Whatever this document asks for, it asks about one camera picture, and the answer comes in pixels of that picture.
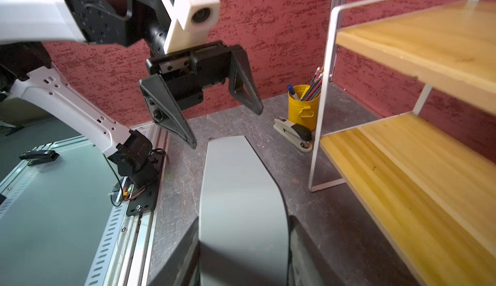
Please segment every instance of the gray marble countertop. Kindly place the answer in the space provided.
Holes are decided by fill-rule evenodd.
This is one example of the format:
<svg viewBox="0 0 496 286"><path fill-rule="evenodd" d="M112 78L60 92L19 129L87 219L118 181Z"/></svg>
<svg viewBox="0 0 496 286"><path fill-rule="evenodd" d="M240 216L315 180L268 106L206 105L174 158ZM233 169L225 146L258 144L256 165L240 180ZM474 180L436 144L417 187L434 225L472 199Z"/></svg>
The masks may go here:
<svg viewBox="0 0 496 286"><path fill-rule="evenodd" d="M333 85L327 100L323 133L377 119ZM299 219L345 284L417 285L346 184L315 193L308 190L312 154L299 152L273 128L274 118L287 117L287 95L265 99L263 104L260 116L239 106L190 119L198 141L196 150L170 136L169 165L155 209L157 224L148 280L155 277L198 216L208 139L244 135L282 190L288 214ZM314 185L340 178L322 151L315 173Z"/></svg>

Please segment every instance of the blue pen cap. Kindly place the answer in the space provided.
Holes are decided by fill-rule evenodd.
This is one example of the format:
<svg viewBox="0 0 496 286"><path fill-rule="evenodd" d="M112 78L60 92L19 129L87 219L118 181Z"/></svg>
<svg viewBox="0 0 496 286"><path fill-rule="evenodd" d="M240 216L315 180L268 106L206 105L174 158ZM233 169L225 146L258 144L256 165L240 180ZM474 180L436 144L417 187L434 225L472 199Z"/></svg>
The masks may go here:
<svg viewBox="0 0 496 286"><path fill-rule="evenodd" d="M291 95L296 93L291 84L288 84L288 91L289 91L289 94L291 94Z"/></svg>

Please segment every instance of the cable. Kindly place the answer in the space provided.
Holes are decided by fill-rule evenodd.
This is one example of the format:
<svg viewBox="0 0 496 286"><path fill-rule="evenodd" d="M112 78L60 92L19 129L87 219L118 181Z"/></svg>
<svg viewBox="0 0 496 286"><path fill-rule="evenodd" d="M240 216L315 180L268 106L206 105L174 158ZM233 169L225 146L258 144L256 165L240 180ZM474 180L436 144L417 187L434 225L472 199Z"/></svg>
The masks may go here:
<svg viewBox="0 0 496 286"><path fill-rule="evenodd" d="M130 198L127 198L127 197L126 197L126 199L124 199L123 201L129 201L129 200L132 200L132 199L136 199L136 197L137 197L137 196L139 196L140 194L142 194L143 192L145 192L145 191L146 191L146 186L141 187L141 189L143 189L143 190L141 190L141 191L140 191L137 195L132 196L132 197L130 197Z"/></svg>
<svg viewBox="0 0 496 286"><path fill-rule="evenodd" d="M110 165L110 162L107 160L107 157L105 157L105 155L103 153L102 153L102 155L103 155L103 158L105 159L105 161L107 161L109 168L112 170L112 173L114 173L114 176L117 179L117 183L119 184L119 187L121 187L121 196L124 196L124 190L122 189L122 183L121 183L121 180L123 180L124 177L119 179L119 177L117 176L117 174L114 171L114 168L112 167L112 165ZM115 207L119 207L119 206L121 206L122 201L119 202L119 205L115 205L114 201L112 200L112 194L110 194L110 203L112 203L112 205Z"/></svg>
<svg viewBox="0 0 496 286"><path fill-rule="evenodd" d="M120 181L121 179L115 173L114 168L112 167L112 165L110 165L110 162L108 161L107 157L105 157L105 155L103 153L102 153L102 155L103 155L103 158L105 158L105 161L107 161L109 168L112 170L112 173L114 173L115 178L117 178L117 181Z"/></svg>

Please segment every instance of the red textured wall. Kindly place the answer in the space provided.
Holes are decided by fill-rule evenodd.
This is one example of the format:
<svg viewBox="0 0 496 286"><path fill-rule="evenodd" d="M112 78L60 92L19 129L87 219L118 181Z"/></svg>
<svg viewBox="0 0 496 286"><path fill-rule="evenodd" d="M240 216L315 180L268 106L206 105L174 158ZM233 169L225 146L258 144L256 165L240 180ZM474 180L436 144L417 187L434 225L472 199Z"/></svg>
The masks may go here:
<svg viewBox="0 0 496 286"><path fill-rule="evenodd" d="M262 98L302 83L321 63L330 0L221 0L221 16L209 40L241 44ZM138 81L146 77L149 57L143 42L129 48L71 42L45 44L67 80L109 115L131 126L150 121ZM187 110L192 118L240 104L227 85L214 86L203 103Z"/></svg>
<svg viewBox="0 0 496 286"><path fill-rule="evenodd" d="M396 0L345 13L343 26L395 16L459 0ZM335 83L379 116L411 111L423 84L340 48ZM434 90L420 116L468 147L496 162L496 117Z"/></svg>
<svg viewBox="0 0 496 286"><path fill-rule="evenodd" d="M398 0L350 10L343 25L393 16L458 0ZM209 40L240 43L248 52L262 98L301 84L323 60L330 0L221 0L221 17ZM109 115L129 126L150 117L138 88L147 75L143 42L129 48L46 43L69 82ZM422 89L413 78L341 49L335 83L379 116L409 111ZM202 104L186 111L189 118L238 106L226 86L205 91ZM464 144L496 161L496 118L434 91L421 116Z"/></svg>

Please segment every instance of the pen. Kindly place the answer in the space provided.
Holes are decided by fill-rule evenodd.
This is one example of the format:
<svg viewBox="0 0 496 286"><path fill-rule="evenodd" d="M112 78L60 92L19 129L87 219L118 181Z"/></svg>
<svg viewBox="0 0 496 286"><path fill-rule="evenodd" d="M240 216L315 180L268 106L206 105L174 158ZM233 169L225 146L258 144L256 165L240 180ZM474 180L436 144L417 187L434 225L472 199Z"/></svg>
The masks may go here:
<svg viewBox="0 0 496 286"><path fill-rule="evenodd" d="M293 89L293 86L291 84L288 84L288 91L289 91L289 94L296 100L296 101L299 101L300 98L296 95L296 92L295 90Z"/></svg>

